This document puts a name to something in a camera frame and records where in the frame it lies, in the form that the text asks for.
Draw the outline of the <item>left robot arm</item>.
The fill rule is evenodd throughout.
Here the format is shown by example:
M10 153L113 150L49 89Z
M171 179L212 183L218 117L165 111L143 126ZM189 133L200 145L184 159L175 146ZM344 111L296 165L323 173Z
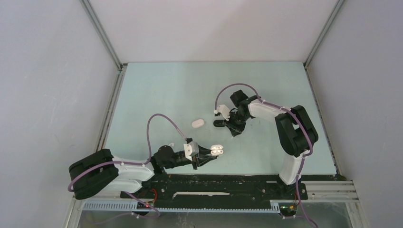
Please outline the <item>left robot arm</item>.
M67 189L74 193L77 200L85 200L101 192L129 192L144 198L150 192L147 181L157 174L186 165L196 170L223 153L220 144L204 148L190 142L178 152L164 145L151 156L149 162L143 162L124 160L113 156L109 149L101 149L70 165L71 182Z

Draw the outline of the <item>white oval charging case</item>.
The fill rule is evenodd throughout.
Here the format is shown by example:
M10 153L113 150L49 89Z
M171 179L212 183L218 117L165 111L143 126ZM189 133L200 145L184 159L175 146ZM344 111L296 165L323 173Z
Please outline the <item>white oval charging case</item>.
M191 126L193 128L200 128L200 127L204 126L204 124L205 124L205 121L203 119L197 119L191 123Z

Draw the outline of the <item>black oval charging case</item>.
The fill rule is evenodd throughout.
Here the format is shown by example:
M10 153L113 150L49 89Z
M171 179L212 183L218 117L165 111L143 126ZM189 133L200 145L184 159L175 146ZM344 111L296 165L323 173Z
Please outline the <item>black oval charging case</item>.
M213 121L213 126L214 127L225 127L226 126L226 120L214 120Z

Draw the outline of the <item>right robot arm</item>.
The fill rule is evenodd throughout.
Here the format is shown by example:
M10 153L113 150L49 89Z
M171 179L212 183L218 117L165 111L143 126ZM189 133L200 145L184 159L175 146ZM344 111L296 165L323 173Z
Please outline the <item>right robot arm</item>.
M293 194L300 199L300 179L305 158L310 156L318 133L305 107L287 108L269 104L258 95L248 97L242 90L234 92L230 99L234 108L216 105L214 114L223 120L215 121L216 127L227 127L233 137L242 134L249 119L261 118L275 124L279 142L285 151L282 169L279 172L276 191L284 199Z

